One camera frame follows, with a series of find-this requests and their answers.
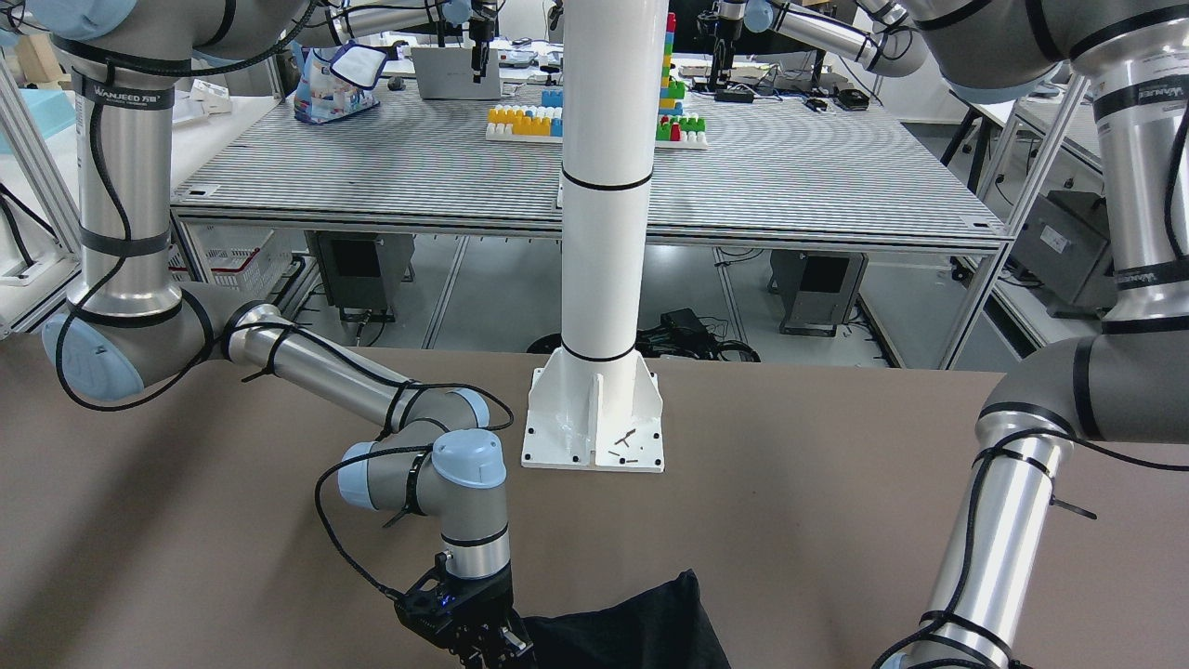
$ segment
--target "slotted aluminum surface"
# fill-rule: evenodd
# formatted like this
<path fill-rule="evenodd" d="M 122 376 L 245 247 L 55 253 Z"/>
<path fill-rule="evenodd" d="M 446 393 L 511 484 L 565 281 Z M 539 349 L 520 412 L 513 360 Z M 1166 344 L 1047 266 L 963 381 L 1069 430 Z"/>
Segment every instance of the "slotted aluminum surface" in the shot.
<path fill-rule="evenodd" d="M 505 102 L 540 103 L 540 91 L 523 87 Z M 278 106 L 178 188 L 178 213 L 190 222 L 560 235 L 560 145 L 485 140 L 491 102 L 422 101 L 411 82 L 377 95 L 378 108 L 321 127 Z M 797 99 L 698 96 L 687 107 L 707 118 L 711 149 L 658 149 L 653 240 L 986 253 L 1006 239 L 882 108 L 817 114 Z"/>
<path fill-rule="evenodd" d="M 1017 114 L 1019 114 L 1020 120 L 1036 127 L 1042 134 L 1048 134 L 1053 119 L 1057 118 L 1059 107 L 1058 102 L 1038 102 L 1025 99 L 1019 102 Z M 1089 105 L 1082 103 L 1074 112 L 1074 118 L 1069 121 L 1069 130 L 1065 131 L 1065 147 L 1097 171 L 1102 171 L 1099 128 L 1094 122 L 1094 111 Z"/>

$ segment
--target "black fabric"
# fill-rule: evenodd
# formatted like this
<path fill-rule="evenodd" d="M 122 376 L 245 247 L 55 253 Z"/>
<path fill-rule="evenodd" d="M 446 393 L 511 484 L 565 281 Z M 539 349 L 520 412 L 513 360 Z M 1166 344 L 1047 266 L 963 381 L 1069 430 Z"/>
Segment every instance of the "black fabric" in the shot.
<path fill-rule="evenodd" d="M 537 669 L 730 668 L 693 572 L 605 611 L 524 624 Z"/>

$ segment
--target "brown table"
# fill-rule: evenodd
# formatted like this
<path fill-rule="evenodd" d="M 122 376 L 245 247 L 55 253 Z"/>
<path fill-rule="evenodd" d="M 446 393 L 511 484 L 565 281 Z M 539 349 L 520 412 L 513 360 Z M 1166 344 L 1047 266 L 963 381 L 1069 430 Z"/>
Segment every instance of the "brown table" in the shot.
<path fill-rule="evenodd" d="M 524 414 L 518 355 L 369 351 Z M 863 668 L 924 611 L 995 375 L 655 361 L 663 475 L 524 471 L 503 435 L 518 608 L 602 608 L 693 568 L 740 668 Z M 334 554 L 317 475 L 375 429 L 210 364 L 157 403 L 75 409 L 37 340 L 0 342 L 0 667 L 454 667 Z M 1177 449 L 1137 448 L 1175 460 Z M 1189 657 L 1189 485 L 1078 453 L 1017 649 L 1058 669 Z M 402 588 L 435 523 L 328 496 L 344 541 Z"/>

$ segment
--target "floor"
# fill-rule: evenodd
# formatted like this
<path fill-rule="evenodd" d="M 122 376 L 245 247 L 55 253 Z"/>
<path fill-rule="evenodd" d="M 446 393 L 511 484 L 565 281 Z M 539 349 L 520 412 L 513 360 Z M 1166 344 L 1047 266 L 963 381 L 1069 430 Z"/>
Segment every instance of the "floor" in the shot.
<path fill-rule="evenodd" d="M 910 126 L 940 156 L 954 126 Z M 950 169 L 963 181 L 971 157 L 958 152 Z M 1018 193 L 1024 170 L 1008 170 L 1004 193 Z M 988 206 L 1000 216 L 1007 197 L 992 191 Z M 401 284 L 395 322 L 340 322 L 338 309 L 315 285 L 297 320 L 348 346 L 521 353 L 561 328 L 561 246 L 556 241 L 495 236 L 417 235 L 414 276 Z M 931 368 L 942 353 L 964 288 L 950 278 L 948 257 L 873 254 L 861 286 L 855 324 L 833 337 L 781 334 L 780 297 L 768 291 L 768 253 L 709 246 L 648 246 L 640 326 L 662 313 L 692 308 L 726 340 L 748 343 L 763 362 L 888 367 L 888 355 L 905 367 Z M 870 316 L 888 347 L 873 336 Z M 1002 334 L 983 316 L 960 361 L 961 370 L 1005 372 L 1019 360 Z"/>

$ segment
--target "white column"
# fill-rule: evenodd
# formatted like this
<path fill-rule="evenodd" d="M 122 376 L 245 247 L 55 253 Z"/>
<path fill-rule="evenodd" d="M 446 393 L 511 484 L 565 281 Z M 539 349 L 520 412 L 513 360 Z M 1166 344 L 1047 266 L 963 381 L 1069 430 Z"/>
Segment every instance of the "white column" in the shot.
<path fill-rule="evenodd" d="M 559 349 L 529 395 L 522 465 L 663 471 L 661 398 L 633 351 L 665 51 L 660 0 L 566 4 Z"/>

